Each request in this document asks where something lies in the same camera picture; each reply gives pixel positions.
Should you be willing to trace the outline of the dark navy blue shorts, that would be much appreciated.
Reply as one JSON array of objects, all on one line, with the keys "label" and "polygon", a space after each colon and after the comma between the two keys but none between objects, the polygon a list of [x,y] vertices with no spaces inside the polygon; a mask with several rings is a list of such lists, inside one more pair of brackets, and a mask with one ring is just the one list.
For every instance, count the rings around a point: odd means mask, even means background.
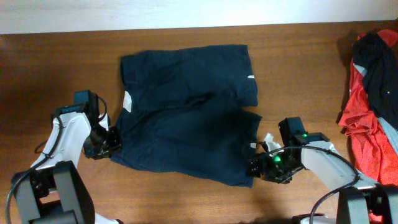
[{"label": "dark navy blue shorts", "polygon": [[145,50],[120,63],[122,149],[112,161],[252,187],[248,160],[261,122],[247,45]]}]

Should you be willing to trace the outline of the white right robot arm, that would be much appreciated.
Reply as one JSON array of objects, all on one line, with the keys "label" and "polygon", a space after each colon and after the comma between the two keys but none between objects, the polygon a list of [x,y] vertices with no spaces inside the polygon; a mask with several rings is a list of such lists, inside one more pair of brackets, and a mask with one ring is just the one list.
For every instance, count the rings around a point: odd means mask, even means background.
[{"label": "white right robot arm", "polygon": [[383,223],[397,223],[395,185],[364,175],[323,133],[307,132],[299,117],[285,118],[278,127],[284,144],[268,134],[259,142],[263,152],[249,160],[247,175],[288,184],[297,172],[310,170],[329,189],[310,213],[292,217],[292,223],[370,223],[371,214]]}]

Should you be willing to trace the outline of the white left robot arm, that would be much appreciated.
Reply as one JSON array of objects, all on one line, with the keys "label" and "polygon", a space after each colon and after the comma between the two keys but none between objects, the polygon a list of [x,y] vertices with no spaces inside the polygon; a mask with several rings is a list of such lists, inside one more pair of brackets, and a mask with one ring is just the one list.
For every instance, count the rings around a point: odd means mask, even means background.
[{"label": "white left robot arm", "polygon": [[22,223],[113,223],[95,212],[95,206],[78,171],[80,156],[110,158],[121,150],[117,127],[107,113],[100,113],[104,100],[83,90],[74,94],[72,105],[57,108],[52,132],[43,151],[26,171],[16,173],[7,196],[6,222],[11,221],[10,202],[16,201]]}]

